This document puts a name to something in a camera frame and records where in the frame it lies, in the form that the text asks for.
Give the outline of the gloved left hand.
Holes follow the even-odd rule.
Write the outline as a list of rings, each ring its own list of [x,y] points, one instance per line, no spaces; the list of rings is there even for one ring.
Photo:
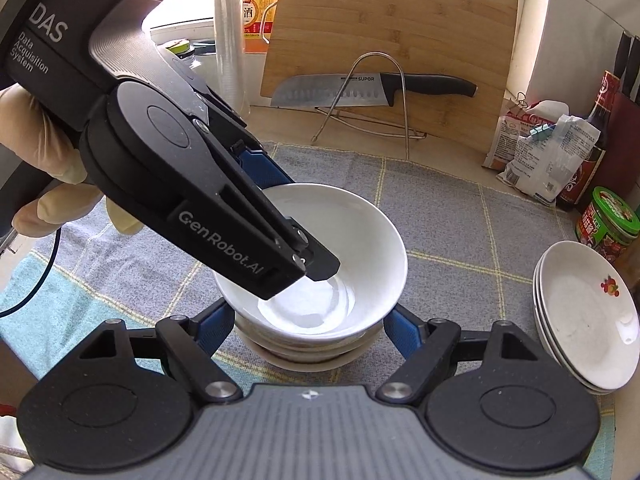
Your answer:
[[[18,84],[1,91],[1,144],[23,162],[60,184],[17,211],[12,226],[28,237],[43,237],[85,217],[103,198],[87,184],[79,152],[53,125],[38,101]]]

